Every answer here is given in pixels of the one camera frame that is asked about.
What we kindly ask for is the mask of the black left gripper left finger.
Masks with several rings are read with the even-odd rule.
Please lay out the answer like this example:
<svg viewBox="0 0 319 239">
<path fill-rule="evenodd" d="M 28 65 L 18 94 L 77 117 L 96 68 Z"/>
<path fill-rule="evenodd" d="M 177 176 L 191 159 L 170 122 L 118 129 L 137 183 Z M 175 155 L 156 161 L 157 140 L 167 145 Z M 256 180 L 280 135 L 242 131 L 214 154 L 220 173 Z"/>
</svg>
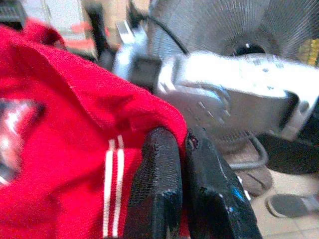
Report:
<svg viewBox="0 0 319 239">
<path fill-rule="evenodd" d="M 182 211 L 182 178 L 175 137 L 152 130 L 142 147 L 142 162 L 131 185 L 124 226 L 126 239 L 176 239 Z"/>
</svg>

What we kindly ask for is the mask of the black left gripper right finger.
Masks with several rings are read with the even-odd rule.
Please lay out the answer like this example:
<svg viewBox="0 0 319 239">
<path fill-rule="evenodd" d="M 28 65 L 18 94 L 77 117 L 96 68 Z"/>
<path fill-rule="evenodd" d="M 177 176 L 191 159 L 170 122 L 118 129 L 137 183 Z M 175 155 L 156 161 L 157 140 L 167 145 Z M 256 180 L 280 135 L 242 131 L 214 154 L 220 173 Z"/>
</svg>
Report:
<svg viewBox="0 0 319 239">
<path fill-rule="evenodd" d="M 188 134 L 186 170 L 192 239 L 262 238 L 237 175 L 205 135 Z"/>
</svg>

